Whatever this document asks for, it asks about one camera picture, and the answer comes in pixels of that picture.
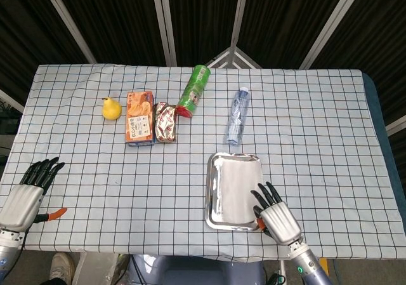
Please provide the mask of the yellow pear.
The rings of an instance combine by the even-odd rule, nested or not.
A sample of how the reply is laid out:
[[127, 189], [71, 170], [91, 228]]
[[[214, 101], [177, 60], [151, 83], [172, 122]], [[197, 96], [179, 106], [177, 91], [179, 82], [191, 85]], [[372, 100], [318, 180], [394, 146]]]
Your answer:
[[120, 103], [110, 97], [103, 98], [102, 116], [107, 120], [116, 120], [120, 118], [122, 107]]

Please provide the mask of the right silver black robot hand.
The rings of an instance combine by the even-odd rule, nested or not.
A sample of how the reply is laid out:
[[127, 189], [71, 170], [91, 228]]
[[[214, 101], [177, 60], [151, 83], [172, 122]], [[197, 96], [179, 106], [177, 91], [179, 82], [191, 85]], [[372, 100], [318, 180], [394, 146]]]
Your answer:
[[302, 239], [302, 230], [298, 221], [281, 196], [270, 183], [258, 183], [257, 190], [250, 193], [259, 205], [253, 206], [256, 222], [261, 231], [281, 246], [290, 246]]

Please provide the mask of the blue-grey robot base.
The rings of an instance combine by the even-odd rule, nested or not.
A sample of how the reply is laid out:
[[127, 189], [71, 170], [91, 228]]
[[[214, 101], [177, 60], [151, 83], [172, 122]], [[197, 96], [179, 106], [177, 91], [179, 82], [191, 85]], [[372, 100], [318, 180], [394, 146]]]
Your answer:
[[261, 262], [198, 256], [131, 255], [128, 272], [130, 285], [265, 285]]

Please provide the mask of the silver metal tray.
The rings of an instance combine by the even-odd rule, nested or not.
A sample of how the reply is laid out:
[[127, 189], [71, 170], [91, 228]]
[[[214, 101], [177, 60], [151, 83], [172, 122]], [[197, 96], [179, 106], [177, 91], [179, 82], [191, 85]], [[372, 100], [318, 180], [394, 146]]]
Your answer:
[[207, 224], [217, 230], [253, 232], [258, 229], [253, 206], [263, 182], [261, 161], [253, 154], [213, 154], [207, 164]]

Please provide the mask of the white sneaker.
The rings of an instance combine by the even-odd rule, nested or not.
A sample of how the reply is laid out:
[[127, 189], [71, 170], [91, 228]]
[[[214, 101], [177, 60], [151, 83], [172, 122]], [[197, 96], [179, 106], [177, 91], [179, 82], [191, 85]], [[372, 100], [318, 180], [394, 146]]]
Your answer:
[[56, 253], [51, 261], [49, 279], [62, 281], [64, 285], [72, 285], [75, 274], [75, 264], [67, 253]]

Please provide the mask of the white black-grid tablecloth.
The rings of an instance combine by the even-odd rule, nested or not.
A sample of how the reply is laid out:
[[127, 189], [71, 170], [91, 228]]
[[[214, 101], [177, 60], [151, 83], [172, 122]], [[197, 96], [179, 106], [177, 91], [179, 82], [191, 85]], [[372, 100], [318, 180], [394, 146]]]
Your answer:
[[[204, 216], [206, 169], [217, 152], [256, 155], [313, 252], [406, 259], [406, 237], [359, 70], [213, 69], [195, 114], [170, 144], [131, 147], [125, 117], [102, 99], [131, 91], [176, 103], [188, 67], [41, 65], [0, 182], [0, 206], [26, 169], [65, 165], [41, 206], [67, 208], [34, 225], [27, 249], [205, 256], [253, 262], [286, 251], [261, 232], [214, 230]], [[226, 143], [232, 100], [250, 103], [239, 146]]]

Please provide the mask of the green chips can red lid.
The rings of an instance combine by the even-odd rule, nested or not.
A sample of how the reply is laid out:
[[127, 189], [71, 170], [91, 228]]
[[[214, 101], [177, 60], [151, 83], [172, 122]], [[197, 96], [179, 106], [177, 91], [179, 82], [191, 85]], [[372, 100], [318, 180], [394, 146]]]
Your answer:
[[176, 113], [179, 116], [191, 118], [196, 111], [200, 98], [209, 80], [211, 72], [205, 65], [196, 65], [189, 78], [178, 104]]

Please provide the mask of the white metal frame post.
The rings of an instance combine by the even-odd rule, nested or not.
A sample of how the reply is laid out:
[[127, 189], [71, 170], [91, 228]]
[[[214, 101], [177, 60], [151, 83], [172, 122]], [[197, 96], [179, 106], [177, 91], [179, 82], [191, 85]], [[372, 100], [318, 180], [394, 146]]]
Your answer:
[[235, 12], [232, 38], [231, 38], [231, 44], [230, 44], [230, 47], [232, 49], [236, 48], [238, 40], [239, 40], [240, 28], [241, 28], [242, 19], [244, 16], [245, 5], [246, 5], [246, 0], [237, 0], [237, 7], [236, 7], [236, 12]]
[[19, 112], [23, 113], [24, 111], [24, 106], [20, 103], [18, 103], [15, 99], [7, 95], [4, 91], [0, 89], [0, 99], [2, 99], [4, 102], [12, 106], [14, 109], [18, 110]]
[[154, 0], [160, 38], [167, 67], [176, 67], [176, 49], [169, 0]]
[[355, 0], [339, 0], [337, 2], [315, 42], [299, 66], [300, 70], [306, 70], [311, 67], [354, 2]]
[[394, 135], [395, 133], [398, 133], [403, 129], [406, 129], [406, 115], [400, 117], [396, 121], [393, 121], [386, 126], [386, 132], [388, 136]]
[[71, 36], [73, 37], [74, 41], [78, 45], [79, 49], [81, 50], [82, 54], [85, 56], [86, 60], [89, 63], [96, 63], [96, 58], [93, 55], [90, 47], [88, 46], [85, 38], [82, 36], [81, 31], [79, 30], [78, 26], [74, 22], [72, 15], [70, 14], [69, 10], [65, 6], [63, 0], [49, 0], [53, 5], [54, 9], [58, 13], [59, 17], [62, 19], [62, 22], [65, 24], [66, 28], [70, 32]]

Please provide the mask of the clear plastic water bottle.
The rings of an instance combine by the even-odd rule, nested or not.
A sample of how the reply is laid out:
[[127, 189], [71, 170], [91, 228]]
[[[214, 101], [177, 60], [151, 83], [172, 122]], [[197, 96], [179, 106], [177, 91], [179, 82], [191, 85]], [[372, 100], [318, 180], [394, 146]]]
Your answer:
[[239, 146], [242, 141], [250, 99], [249, 90], [241, 87], [232, 100], [225, 138], [229, 145]]

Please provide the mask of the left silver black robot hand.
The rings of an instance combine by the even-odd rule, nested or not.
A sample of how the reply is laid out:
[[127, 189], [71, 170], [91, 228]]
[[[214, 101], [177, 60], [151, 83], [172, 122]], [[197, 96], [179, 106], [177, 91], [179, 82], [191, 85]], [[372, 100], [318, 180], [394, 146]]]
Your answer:
[[34, 223], [48, 222], [63, 216], [67, 208], [54, 213], [40, 213], [44, 196], [55, 176], [64, 167], [59, 158], [45, 159], [32, 164], [15, 185], [0, 209], [0, 230], [26, 232]]

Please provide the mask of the white triangular frame base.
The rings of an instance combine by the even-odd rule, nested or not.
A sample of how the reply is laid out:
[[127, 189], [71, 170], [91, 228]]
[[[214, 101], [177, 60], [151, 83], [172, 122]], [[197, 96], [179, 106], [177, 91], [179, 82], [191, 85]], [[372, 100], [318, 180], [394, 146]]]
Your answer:
[[258, 63], [238, 47], [234, 50], [227, 48], [212, 58], [206, 66], [219, 69], [261, 69]]

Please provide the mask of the gold foil snack bag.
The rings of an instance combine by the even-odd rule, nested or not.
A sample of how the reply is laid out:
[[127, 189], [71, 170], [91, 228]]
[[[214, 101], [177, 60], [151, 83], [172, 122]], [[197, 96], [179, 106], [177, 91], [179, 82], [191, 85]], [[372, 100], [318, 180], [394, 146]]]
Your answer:
[[176, 106], [158, 102], [155, 107], [155, 139], [158, 143], [176, 140]]

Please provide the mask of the orange and blue cracker box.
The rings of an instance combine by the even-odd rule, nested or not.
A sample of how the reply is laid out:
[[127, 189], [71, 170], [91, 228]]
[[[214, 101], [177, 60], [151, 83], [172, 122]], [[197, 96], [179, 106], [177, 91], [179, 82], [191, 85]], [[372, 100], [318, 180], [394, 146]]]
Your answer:
[[151, 91], [128, 93], [125, 141], [129, 146], [151, 145], [155, 142], [154, 96]]

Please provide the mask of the blue padded table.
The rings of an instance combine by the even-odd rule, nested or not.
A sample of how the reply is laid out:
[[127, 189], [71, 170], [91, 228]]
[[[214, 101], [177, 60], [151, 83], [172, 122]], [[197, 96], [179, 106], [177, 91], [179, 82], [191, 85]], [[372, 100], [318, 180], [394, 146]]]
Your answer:
[[384, 118], [377, 94], [377, 89], [372, 78], [368, 74], [363, 72], [362, 79], [372, 122], [376, 131], [377, 139], [379, 140], [380, 148], [383, 153], [384, 161], [386, 163], [386, 169], [390, 178], [391, 189], [394, 193], [399, 216], [401, 218], [402, 230], [404, 232], [404, 236], [406, 237], [406, 197], [396, 167], [395, 158], [393, 157], [390, 140], [386, 132], [386, 126], [384, 124]]

